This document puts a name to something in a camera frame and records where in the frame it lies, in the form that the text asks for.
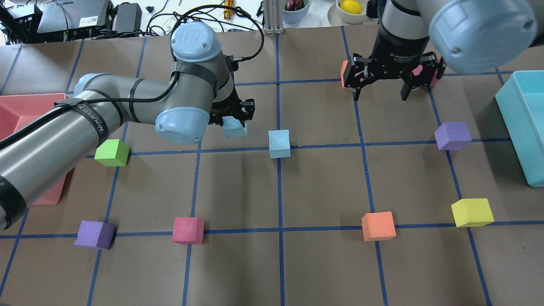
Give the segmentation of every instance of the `orange cube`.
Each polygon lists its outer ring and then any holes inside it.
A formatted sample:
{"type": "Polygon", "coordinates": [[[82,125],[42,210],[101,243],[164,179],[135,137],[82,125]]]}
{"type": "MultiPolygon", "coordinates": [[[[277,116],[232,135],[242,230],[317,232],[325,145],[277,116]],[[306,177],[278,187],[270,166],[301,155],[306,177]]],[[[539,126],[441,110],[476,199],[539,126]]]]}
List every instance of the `orange cube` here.
{"type": "Polygon", "coordinates": [[[361,221],[365,241],[389,240],[397,236],[391,211],[369,212],[361,218],[361,221]]]}

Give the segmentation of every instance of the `black device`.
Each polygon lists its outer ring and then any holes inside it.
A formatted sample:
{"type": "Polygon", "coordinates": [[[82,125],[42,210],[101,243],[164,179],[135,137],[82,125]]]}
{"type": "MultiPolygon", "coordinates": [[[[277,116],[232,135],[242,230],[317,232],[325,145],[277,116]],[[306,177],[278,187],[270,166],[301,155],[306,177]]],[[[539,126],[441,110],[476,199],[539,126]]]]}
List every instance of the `black device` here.
{"type": "Polygon", "coordinates": [[[54,1],[46,4],[38,35],[47,42],[88,38],[111,29],[114,17],[110,0],[54,1]]]}
{"type": "Polygon", "coordinates": [[[113,30],[121,32],[133,32],[140,29],[141,9],[138,3],[120,4],[117,6],[117,15],[113,22],[113,30]]]}
{"type": "Polygon", "coordinates": [[[25,5],[10,10],[2,8],[0,29],[8,37],[6,44],[33,44],[41,42],[36,34],[42,17],[41,10],[35,5],[25,5]]]}

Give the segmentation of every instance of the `table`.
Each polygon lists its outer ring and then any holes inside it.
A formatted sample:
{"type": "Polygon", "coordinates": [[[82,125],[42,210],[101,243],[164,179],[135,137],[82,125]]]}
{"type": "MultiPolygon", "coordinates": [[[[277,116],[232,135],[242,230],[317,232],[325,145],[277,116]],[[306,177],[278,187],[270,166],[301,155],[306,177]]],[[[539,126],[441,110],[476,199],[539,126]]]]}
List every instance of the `table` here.
{"type": "MultiPolygon", "coordinates": [[[[539,305],[544,189],[525,182],[494,100],[514,70],[544,69],[542,47],[481,75],[447,71],[400,100],[400,80],[354,102],[339,70],[370,54],[376,26],[288,29],[235,75],[256,101],[246,138],[210,126],[201,145],[125,124],[132,153],[105,168],[90,156],[62,200],[33,206],[0,233],[0,291],[17,305],[539,305]],[[438,151],[433,132],[466,121],[474,141],[438,151]],[[292,156],[271,160],[269,130],[292,156]],[[450,205],[488,198],[496,222],[456,228],[450,205]],[[363,242],[361,217],[392,211],[397,237],[363,242]],[[206,221],[203,245],[170,241],[176,216],[206,221]],[[73,245],[81,220],[116,226],[108,251],[73,245]]],[[[258,33],[219,33],[250,54],[258,33]]],[[[3,95],[71,94],[91,72],[168,79],[168,37],[0,47],[3,95]]]]}

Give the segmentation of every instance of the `light blue bin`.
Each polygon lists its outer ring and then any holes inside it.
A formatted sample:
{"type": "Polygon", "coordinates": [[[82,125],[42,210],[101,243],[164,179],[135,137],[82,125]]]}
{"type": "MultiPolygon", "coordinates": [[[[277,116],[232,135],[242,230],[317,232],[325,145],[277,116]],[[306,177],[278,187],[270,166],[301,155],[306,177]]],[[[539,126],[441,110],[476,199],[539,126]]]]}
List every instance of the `light blue bin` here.
{"type": "Polygon", "coordinates": [[[495,98],[527,183],[544,187],[544,70],[515,71],[495,98]]]}

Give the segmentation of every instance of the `black strap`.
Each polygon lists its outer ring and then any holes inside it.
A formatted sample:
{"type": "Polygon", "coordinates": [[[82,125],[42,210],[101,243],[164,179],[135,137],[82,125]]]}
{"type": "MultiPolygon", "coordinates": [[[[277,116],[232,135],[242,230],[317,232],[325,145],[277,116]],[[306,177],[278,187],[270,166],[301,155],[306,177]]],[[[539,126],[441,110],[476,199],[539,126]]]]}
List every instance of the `black strap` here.
{"type": "Polygon", "coordinates": [[[96,130],[96,133],[98,134],[98,138],[100,140],[98,143],[99,146],[103,142],[105,142],[106,139],[108,139],[109,131],[106,121],[85,100],[78,98],[68,98],[55,102],[55,105],[71,106],[74,111],[85,117],[85,119],[87,119],[87,121],[92,124],[92,126],[96,130]]]}
{"type": "Polygon", "coordinates": [[[391,4],[396,7],[399,11],[403,12],[403,13],[406,13],[408,15],[412,15],[412,16],[421,16],[421,13],[419,11],[414,11],[414,10],[411,10],[411,9],[407,9],[405,8],[404,6],[400,5],[397,1],[395,0],[391,0],[391,4]]]}
{"type": "Polygon", "coordinates": [[[201,65],[185,62],[174,62],[172,65],[172,72],[181,72],[183,74],[199,77],[210,83],[214,90],[217,86],[217,76],[215,76],[215,73],[201,65]]]}
{"type": "Polygon", "coordinates": [[[24,215],[27,202],[21,193],[8,180],[0,175],[0,206],[5,211],[6,228],[24,215]]]}
{"type": "MultiPolygon", "coordinates": [[[[131,86],[131,91],[130,93],[128,94],[128,98],[129,99],[133,99],[134,98],[134,93],[136,92],[136,87],[138,87],[138,85],[143,81],[144,79],[141,78],[139,80],[137,80],[136,82],[134,82],[134,84],[132,84],[131,86]]],[[[131,116],[132,116],[132,119],[134,119],[134,122],[136,123],[141,123],[141,121],[138,119],[138,117],[136,117],[136,112],[134,111],[134,102],[129,102],[128,103],[128,109],[130,110],[131,112],[131,116]]]]}
{"type": "MultiPolygon", "coordinates": [[[[103,97],[108,98],[108,99],[112,98],[109,95],[107,95],[106,93],[104,93],[103,91],[100,91],[98,89],[87,88],[87,89],[83,89],[83,90],[84,91],[92,91],[92,92],[97,93],[99,95],[102,95],[103,97]]],[[[121,124],[123,124],[123,122],[125,122],[125,121],[123,119],[123,112],[121,111],[121,108],[119,108],[119,105],[117,105],[117,103],[112,102],[112,104],[115,107],[115,109],[117,110],[117,114],[119,114],[119,119],[121,120],[121,124]]]]}

